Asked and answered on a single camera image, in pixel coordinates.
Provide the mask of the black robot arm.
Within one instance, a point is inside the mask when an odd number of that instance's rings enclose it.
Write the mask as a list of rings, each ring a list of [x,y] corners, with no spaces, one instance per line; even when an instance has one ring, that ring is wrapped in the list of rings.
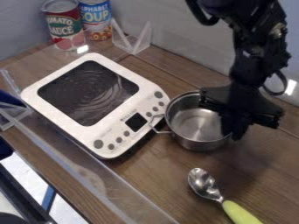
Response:
[[[184,0],[202,25],[224,21],[232,29],[235,59],[228,71],[230,84],[200,90],[199,105],[218,112],[223,128],[239,140],[252,124],[275,129],[284,110],[264,95],[266,81],[287,78],[282,69],[291,58],[287,51],[286,11],[278,0]]]

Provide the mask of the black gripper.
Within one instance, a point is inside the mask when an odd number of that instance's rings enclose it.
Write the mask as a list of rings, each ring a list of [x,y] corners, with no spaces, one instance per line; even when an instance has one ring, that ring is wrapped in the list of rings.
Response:
[[[231,113],[220,115],[222,133],[224,136],[232,134],[234,141],[242,139],[251,122],[272,129],[278,128],[284,110],[262,95],[256,87],[242,85],[204,87],[200,89],[200,94],[204,101],[219,109],[242,114],[235,118]]]

